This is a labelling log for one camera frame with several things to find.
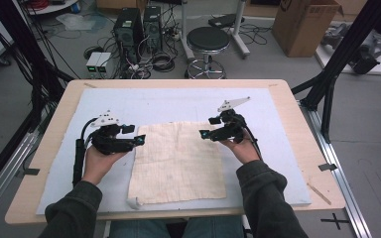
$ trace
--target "hand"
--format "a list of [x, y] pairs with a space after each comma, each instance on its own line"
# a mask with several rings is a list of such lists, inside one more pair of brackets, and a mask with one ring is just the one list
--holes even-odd
[[113, 164], [126, 154], [127, 152], [106, 156], [91, 146], [85, 154], [85, 172], [82, 180], [89, 181], [94, 185], [99, 184], [101, 179], [110, 171]]
[[228, 147], [242, 164], [257, 160], [262, 161], [250, 140], [249, 133], [245, 129], [243, 129], [243, 140], [240, 143], [230, 140], [220, 141], [220, 143]]

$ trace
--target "gray floor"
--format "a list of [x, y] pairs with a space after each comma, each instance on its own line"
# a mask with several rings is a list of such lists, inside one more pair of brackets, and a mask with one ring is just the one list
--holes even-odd
[[[113, 23], [105, 18], [88, 17], [98, 22], [97, 29], [90, 32], [64, 31], [63, 26], [53, 26], [56, 20], [52, 15], [42, 19], [45, 29], [57, 33], [50, 37], [52, 43], [81, 78], [87, 78], [83, 51], [97, 45], [100, 38], [110, 37], [109, 32], [113, 27]], [[209, 17], [190, 19], [190, 29], [206, 26], [207, 19]], [[270, 27], [273, 21], [248, 18], [245, 23]], [[261, 35], [267, 39], [267, 45], [248, 45], [251, 55], [247, 59], [241, 58], [234, 44], [221, 57], [217, 57], [226, 68], [228, 78], [282, 78], [293, 87], [321, 71], [315, 57], [289, 59], [270, 32]], [[177, 48], [179, 55], [175, 59], [176, 68], [168, 73], [155, 72], [151, 78], [184, 78], [187, 61], [182, 46], [177, 44]], [[72, 74], [59, 57], [56, 59], [63, 71]], [[15, 65], [0, 66], [0, 152], [30, 111], [30, 93], [30, 86]], [[296, 98], [304, 96], [306, 92], [296, 95]], [[381, 237], [381, 76], [343, 73], [339, 77], [334, 94], [330, 139], [372, 236]], [[5, 223], [6, 210], [20, 182], [20, 178], [14, 178], [0, 198], [0, 237], [35, 237], [44, 227], [12, 226]], [[346, 216], [343, 211], [335, 213], [337, 216]], [[349, 224], [341, 224], [341, 230], [338, 231], [334, 224], [325, 224], [328, 226], [324, 228], [325, 231], [334, 230], [339, 233], [323, 232], [322, 227], [314, 225], [318, 222], [317, 217], [331, 218], [330, 213], [299, 212], [298, 216], [311, 237], [352, 235]], [[96, 237], [101, 237], [102, 228], [103, 223], [98, 223]]]

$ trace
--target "white cloth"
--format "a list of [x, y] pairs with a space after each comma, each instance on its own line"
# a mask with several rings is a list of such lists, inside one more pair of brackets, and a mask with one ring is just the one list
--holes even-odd
[[145, 145], [136, 148], [128, 198], [145, 204], [226, 197], [218, 143], [199, 133], [214, 129], [205, 122], [141, 126]]

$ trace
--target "stool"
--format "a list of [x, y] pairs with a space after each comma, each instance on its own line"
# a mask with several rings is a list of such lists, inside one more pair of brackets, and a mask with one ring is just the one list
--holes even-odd
[[188, 65], [185, 77], [196, 79], [199, 76], [208, 78], [225, 78], [224, 67], [212, 60], [211, 55], [223, 52], [230, 44], [230, 38], [224, 31], [214, 27], [201, 27], [191, 30], [187, 36], [188, 46], [196, 53], [203, 54], [203, 59], [196, 59]]

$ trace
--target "sleeve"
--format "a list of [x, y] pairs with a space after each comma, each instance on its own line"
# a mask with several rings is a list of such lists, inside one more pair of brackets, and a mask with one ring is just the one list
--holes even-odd
[[48, 226], [40, 237], [93, 237], [100, 189], [88, 181], [80, 181], [57, 203], [46, 207]]
[[284, 199], [287, 180], [262, 161], [237, 170], [243, 207], [254, 237], [308, 237]]

